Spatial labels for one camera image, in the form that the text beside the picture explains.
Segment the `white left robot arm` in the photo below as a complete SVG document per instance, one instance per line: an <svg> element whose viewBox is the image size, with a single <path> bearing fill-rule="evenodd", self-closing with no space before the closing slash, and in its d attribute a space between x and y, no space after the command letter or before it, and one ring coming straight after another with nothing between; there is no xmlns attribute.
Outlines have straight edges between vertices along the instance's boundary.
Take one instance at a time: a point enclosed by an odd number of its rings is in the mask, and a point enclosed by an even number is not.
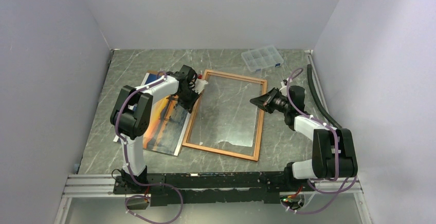
<svg viewBox="0 0 436 224"><path fill-rule="evenodd" d="M156 80L148 84L121 88L110 122L121 141L122 178L132 192L141 193L150 185L139 138L150 125L153 105L165 97L175 96L179 106L191 113L207 84L192 67L183 65L176 72L158 72Z"/></svg>

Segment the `orange wooden picture frame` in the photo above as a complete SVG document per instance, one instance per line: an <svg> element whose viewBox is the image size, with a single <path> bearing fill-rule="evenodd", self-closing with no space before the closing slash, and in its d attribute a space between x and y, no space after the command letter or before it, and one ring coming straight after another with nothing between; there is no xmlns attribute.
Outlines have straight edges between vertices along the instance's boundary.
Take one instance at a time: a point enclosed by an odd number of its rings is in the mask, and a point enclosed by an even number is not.
<svg viewBox="0 0 436 224"><path fill-rule="evenodd" d="M258 161L264 111L250 99L266 93L267 80L210 69L203 79L208 84L194 106L182 145Z"/></svg>

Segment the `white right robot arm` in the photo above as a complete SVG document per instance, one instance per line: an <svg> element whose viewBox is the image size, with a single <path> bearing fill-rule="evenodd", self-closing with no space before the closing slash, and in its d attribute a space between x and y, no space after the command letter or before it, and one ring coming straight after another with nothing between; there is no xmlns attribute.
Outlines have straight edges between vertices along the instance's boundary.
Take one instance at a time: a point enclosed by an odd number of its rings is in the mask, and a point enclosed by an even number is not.
<svg viewBox="0 0 436 224"><path fill-rule="evenodd" d="M284 115L285 124L312 141L311 159L291 162L291 171L283 176L283 185L290 191L302 185L303 179L355 177L358 171L352 134L348 129L336 128L314 120L304 111L305 89L293 85L286 94L272 88L266 94L250 99L262 111Z"/></svg>

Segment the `sunset photo print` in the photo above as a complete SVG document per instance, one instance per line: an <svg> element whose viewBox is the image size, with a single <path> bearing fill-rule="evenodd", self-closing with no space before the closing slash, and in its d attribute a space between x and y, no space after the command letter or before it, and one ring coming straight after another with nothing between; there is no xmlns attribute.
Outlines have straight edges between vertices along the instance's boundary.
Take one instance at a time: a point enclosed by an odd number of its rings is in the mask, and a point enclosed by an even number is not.
<svg viewBox="0 0 436 224"><path fill-rule="evenodd" d="M178 105L175 96L156 102L152 108L150 125L139 138L145 150L177 156L185 135L190 113Z"/></svg>

